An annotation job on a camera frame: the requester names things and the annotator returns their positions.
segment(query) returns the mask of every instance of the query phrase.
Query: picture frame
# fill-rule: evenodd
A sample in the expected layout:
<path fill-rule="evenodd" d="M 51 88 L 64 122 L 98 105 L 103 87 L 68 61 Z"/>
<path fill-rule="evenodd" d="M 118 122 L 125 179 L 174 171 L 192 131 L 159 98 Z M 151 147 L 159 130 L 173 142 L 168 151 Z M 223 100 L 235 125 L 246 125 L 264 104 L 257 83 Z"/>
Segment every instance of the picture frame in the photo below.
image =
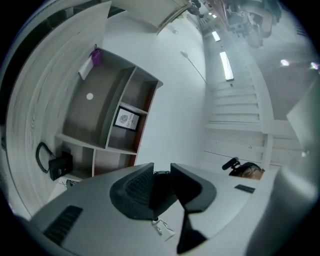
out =
<path fill-rule="evenodd" d="M 115 114 L 113 126 L 136 132 L 138 129 L 140 120 L 141 120 L 140 114 L 133 112 L 129 109 L 126 109 L 122 106 L 119 106 Z"/>

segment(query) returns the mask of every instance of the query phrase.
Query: vent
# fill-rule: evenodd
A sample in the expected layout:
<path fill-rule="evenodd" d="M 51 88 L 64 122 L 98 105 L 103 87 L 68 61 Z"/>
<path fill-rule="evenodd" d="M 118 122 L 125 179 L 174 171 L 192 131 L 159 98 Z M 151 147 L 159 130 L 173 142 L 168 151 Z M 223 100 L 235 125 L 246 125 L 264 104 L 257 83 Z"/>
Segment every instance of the vent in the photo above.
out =
<path fill-rule="evenodd" d="M 131 179 L 126 185 L 125 192 L 133 201 L 148 206 L 153 186 L 154 170 L 149 169 Z"/>
<path fill-rule="evenodd" d="M 60 245 L 67 237 L 82 211 L 83 209 L 79 207 L 68 206 L 48 227 L 44 235 L 57 245 Z"/>

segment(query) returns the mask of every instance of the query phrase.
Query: fluorescent light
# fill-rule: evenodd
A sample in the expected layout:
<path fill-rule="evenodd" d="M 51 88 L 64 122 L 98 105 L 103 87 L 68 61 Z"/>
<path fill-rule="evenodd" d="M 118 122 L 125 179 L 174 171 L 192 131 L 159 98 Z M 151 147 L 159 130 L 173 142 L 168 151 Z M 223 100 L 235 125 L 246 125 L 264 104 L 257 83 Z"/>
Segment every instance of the fluorescent light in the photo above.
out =
<path fill-rule="evenodd" d="M 221 40 L 220 37 L 219 37 L 219 35 L 218 35 L 218 33 L 217 33 L 217 31 L 213 31 L 213 32 L 212 32 L 212 35 L 213 35 L 214 40 L 215 40 L 216 42 L 219 42 L 219 41 Z"/>
<path fill-rule="evenodd" d="M 232 73 L 232 69 L 231 69 L 230 62 L 226 52 L 225 51 L 220 52 L 220 57 L 223 65 L 225 80 L 227 81 L 234 80 L 234 74 Z"/>
<path fill-rule="evenodd" d="M 283 66 L 289 66 L 290 65 L 289 61 L 287 61 L 286 59 L 282 59 L 280 62 L 281 62 L 281 64 Z"/>
<path fill-rule="evenodd" d="M 315 63 L 315 62 L 311 62 L 311 68 L 314 70 L 318 70 L 319 69 L 319 64 Z"/>

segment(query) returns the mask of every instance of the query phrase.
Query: shelving unit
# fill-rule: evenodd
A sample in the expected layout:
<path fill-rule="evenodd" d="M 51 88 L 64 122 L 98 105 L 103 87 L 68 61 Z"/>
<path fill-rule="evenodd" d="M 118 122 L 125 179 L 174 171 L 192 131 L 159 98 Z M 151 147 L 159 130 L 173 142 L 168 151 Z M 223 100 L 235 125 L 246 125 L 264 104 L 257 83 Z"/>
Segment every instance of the shelving unit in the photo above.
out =
<path fill-rule="evenodd" d="M 66 178 L 75 181 L 135 164 L 152 100 L 163 85 L 111 52 L 102 50 L 102 62 L 79 79 L 62 132 L 56 135 L 73 155 L 74 170 Z M 113 126 L 119 107 L 140 115 L 136 131 Z"/>

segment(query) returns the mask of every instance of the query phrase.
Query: ceiling light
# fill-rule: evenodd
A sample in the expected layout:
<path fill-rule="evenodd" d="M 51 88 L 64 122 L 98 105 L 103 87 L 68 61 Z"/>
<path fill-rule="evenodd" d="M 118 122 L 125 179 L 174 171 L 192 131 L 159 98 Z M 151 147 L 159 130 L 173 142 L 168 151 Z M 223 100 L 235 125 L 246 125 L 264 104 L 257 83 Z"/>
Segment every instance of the ceiling light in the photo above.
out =
<path fill-rule="evenodd" d="M 311 68 L 314 70 L 318 70 L 319 69 L 319 64 L 315 63 L 315 62 L 311 62 Z"/>
<path fill-rule="evenodd" d="M 227 81 L 234 80 L 234 74 L 232 73 L 232 69 L 231 69 L 230 62 L 226 52 L 225 51 L 220 52 L 220 57 L 223 65 L 225 80 Z"/>
<path fill-rule="evenodd" d="M 283 66 L 289 66 L 289 65 L 290 65 L 289 61 L 287 61 L 286 59 L 282 59 L 282 60 L 281 60 L 281 64 L 282 64 Z"/>
<path fill-rule="evenodd" d="M 91 101 L 93 98 L 94 98 L 94 95 L 92 93 L 88 93 L 86 95 L 86 99 L 89 100 L 89 101 Z"/>
<path fill-rule="evenodd" d="M 213 35 L 214 40 L 215 40 L 216 42 L 219 42 L 219 41 L 221 40 L 220 37 L 219 37 L 219 35 L 218 35 L 218 33 L 217 33 L 217 31 L 213 31 L 213 32 L 212 32 L 212 35 Z"/>

